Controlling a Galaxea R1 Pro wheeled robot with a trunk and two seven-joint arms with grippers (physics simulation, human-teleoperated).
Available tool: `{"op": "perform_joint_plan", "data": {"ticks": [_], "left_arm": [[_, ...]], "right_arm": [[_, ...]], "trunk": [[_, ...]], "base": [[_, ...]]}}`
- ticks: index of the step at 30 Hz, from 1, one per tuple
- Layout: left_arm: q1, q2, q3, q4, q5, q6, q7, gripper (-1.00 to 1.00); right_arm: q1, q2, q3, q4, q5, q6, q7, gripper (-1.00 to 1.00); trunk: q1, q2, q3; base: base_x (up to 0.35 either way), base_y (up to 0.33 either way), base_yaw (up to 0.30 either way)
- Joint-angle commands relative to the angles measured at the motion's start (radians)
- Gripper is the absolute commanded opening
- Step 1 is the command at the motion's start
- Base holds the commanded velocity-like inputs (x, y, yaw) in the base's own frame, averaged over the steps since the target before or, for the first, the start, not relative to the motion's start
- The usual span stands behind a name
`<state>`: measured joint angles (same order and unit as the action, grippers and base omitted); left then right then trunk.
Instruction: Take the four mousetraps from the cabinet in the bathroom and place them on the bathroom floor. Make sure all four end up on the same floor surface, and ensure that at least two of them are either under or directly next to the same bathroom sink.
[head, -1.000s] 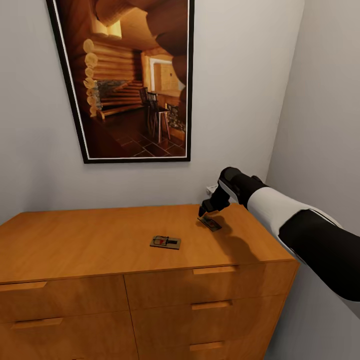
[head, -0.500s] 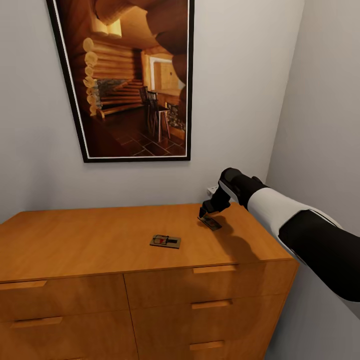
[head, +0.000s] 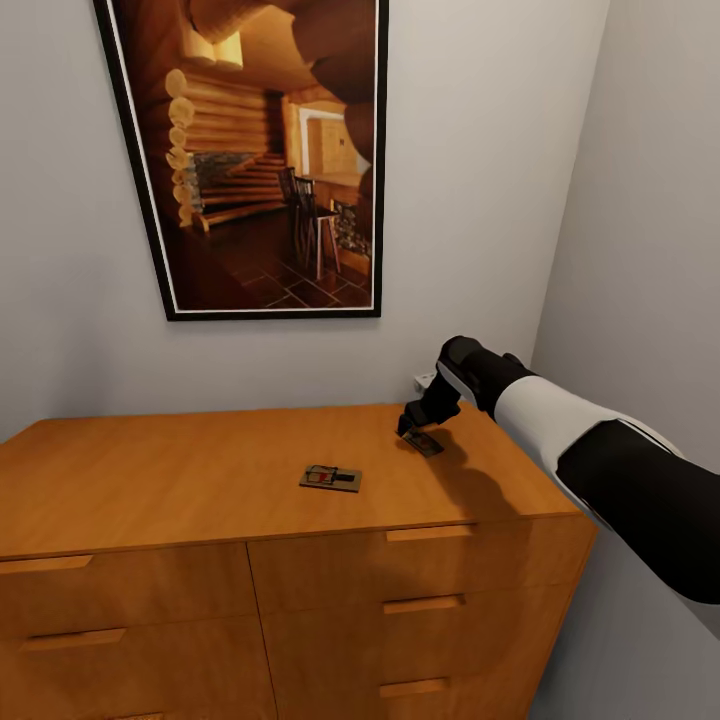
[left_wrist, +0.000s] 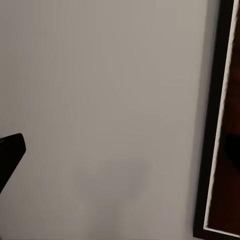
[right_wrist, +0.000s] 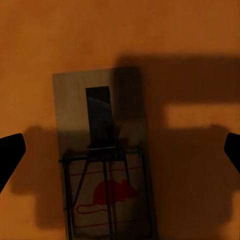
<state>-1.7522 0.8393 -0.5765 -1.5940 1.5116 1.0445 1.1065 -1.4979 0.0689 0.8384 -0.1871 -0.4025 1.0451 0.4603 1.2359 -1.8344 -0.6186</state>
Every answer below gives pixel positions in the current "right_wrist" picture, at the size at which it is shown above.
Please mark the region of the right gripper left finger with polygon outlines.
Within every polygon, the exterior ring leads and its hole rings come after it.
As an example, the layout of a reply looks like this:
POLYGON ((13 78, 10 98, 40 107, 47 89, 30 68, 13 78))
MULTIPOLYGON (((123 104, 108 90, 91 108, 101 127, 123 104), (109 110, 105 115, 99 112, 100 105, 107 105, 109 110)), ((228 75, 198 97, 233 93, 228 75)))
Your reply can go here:
POLYGON ((25 153, 26 144, 22 133, 0 138, 0 193, 25 153))

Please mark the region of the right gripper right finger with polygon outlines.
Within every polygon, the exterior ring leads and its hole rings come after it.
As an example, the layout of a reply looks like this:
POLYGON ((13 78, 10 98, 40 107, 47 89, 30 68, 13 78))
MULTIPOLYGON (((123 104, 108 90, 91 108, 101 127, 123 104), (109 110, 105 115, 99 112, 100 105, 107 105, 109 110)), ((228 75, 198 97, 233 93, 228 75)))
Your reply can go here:
POLYGON ((240 173, 240 135, 229 133, 227 135, 224 151, 240 173))

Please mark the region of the mousetrap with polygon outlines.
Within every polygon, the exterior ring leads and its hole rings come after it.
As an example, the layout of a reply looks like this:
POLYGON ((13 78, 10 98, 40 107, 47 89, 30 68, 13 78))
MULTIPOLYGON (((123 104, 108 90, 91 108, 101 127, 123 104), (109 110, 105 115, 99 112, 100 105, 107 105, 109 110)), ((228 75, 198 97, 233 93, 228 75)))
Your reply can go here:
POLYGON ((52 79, 66 240, 159 240, 140 67, 52 79))

